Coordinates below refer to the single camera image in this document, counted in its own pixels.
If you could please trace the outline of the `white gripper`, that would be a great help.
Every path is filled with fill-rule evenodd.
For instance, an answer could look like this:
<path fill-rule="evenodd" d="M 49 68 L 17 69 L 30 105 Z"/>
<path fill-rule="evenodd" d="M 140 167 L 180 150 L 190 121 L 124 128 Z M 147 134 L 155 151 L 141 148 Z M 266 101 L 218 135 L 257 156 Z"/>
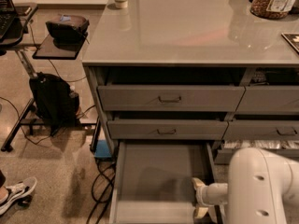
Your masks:
<path fill-rule="evenodd" d="M 192 185 L 196 190 L 196 200 L 199 203 L 194 209 L 193 217 L 195 219 L 203 218 L 208 212 L 208 206 L 228 203 L 227 183 L 213 183 L 205 185 L 201 179 L 193 177 Z"/>

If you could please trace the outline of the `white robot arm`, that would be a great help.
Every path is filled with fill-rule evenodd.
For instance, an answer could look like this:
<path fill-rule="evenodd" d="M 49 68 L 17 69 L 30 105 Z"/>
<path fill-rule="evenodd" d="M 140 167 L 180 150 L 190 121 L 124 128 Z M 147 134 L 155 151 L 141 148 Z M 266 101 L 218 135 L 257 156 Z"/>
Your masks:
<path fill-rule="evenodd" d="M 260 148 L 241 148 L 226 183 L 192 179 L 200 219 L 223 205 L 226 224 L 287 224 L 284 205 L 299 204 L 299 162 Z"/>

